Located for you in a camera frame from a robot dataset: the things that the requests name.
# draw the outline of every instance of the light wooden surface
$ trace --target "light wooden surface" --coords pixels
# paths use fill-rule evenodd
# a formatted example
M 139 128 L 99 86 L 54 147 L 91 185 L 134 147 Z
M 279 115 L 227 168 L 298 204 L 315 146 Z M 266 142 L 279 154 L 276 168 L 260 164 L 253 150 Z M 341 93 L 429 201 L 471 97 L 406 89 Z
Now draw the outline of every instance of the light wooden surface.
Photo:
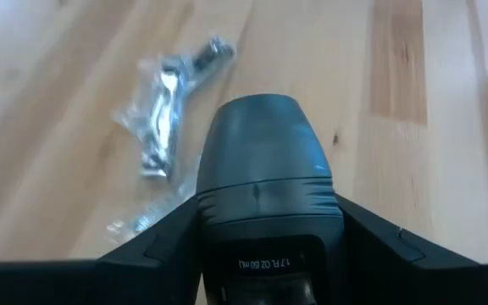
M 199 153 L 216 108 L 296 98 L 336 190 L 488 263 L 488 1 L 0 0 L 0 260 L 97 257 L 149 197 L 110 119 L 136 62 L 212 33 L 239 58 L 186 110 Z

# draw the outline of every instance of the dark gray nozzle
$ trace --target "dark gray nozzle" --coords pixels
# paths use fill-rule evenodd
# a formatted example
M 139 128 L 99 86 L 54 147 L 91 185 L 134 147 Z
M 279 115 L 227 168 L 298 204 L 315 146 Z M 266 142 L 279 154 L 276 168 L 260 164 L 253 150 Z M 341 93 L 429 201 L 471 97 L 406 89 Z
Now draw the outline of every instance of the dark gray nozzle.
M 213 118 L 197 193 L 266 180 L 329 178 L 323 149 L 297 101 L 278 94 L 240 97 Z

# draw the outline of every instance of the wood grain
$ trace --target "wood grain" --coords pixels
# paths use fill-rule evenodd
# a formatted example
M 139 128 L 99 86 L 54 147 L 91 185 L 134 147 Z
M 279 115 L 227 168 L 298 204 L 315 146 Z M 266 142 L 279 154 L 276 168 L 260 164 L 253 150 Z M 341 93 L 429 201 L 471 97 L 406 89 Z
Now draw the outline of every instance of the wood grain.
M 186 107 L 186 167 L 219 105 L 289 94 L 340 194 L 488 263 L 488 2 L 5 1 L 19 16 L 0 23 L 0 260 L 117 246 L 107 225 L 161 189 L 138 176 L 138 144 L 110 113 L 141 58 L 219 33 L 238 59 Z
M 426 125 L 421 1 L 376 1 L 372 18 L 371 111 Z

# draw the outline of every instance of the clear plastic packaging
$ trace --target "clear plastic packaging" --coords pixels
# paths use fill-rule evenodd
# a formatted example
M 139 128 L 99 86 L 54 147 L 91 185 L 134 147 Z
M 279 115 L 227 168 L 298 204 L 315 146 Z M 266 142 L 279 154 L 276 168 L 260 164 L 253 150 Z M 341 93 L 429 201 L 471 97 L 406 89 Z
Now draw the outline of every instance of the clear plastic packaging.
M 215 36 L 196 54 L 139 62 L 136 93 L 129 105 L 113 113 L 113 119 L 141 143 L 140 174 L 153 178 L 156 192 L 140 204 L 135 217 L 107 226 L 112 241 L 128 241 L 195 194 L 200 152 L 185 158 L 179 153 L 184 108 L 188 97 L 235 55 L 231 45 Z
M 193 56 L 169 55 L 161 57 L 157 65 L 139 64 L 139 94 L 114 114 L 114 120 L 141 142 L 142 175 L 171 181 L 187 97 L 234 55 L 232 46 L 214 37 Z

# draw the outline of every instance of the label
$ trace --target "label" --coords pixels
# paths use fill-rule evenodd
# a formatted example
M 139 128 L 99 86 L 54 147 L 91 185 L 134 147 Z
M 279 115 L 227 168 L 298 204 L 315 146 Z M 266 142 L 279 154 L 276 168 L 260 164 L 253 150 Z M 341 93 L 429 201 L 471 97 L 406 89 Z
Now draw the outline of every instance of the label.
M 270 270 L 270 269 L 283 269 L 291 266 L 291 260 L 289 258 L 277 258 L 277 259 L 256 259 L 256 260 L 238 260 L 238 267 L 240 270 Z

